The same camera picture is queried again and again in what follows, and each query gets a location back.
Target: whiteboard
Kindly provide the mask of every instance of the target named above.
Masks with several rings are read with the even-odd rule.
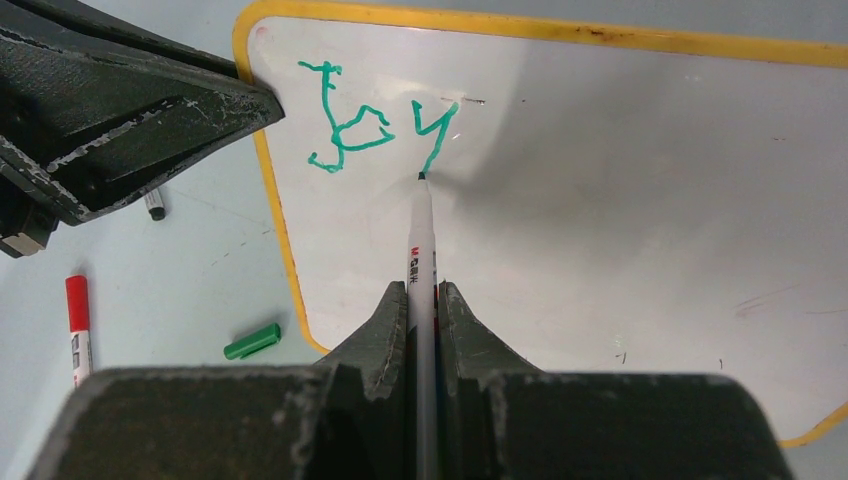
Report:
[[[848,71],[280,15],[244,42],[309,340],[404,278],[429,159],[439,278],[540,368],[725,374],[781,439],[848,398]]]

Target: red marker cap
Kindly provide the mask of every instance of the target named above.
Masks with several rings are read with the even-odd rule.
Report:
[[[71,332],[89,330],[88,320],[88,281],[83,275],[74,275],[65,279],[68,293],[68,317],[71,320]]]

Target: black marker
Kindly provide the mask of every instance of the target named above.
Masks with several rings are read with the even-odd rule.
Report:
[[[165,218],[165,204],[162,203],[162,195],[159,194],[159,189],[144,196],[144,205],[147,206],[147,211],[150,212],[150,217],[157,222]]]

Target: black marker cap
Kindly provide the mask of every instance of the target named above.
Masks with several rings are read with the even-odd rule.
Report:
[[[165,218],[165,207],[153,207],[148,212],[150,212],[150,218],[157,222]]]

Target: red marker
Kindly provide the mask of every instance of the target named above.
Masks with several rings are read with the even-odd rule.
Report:
[[[71,323],[71,355],[74,362],[74,386],[91,373],[91,328],[88,317],[88,281],[83,275],[65,279],[68,293],[68,317]]]

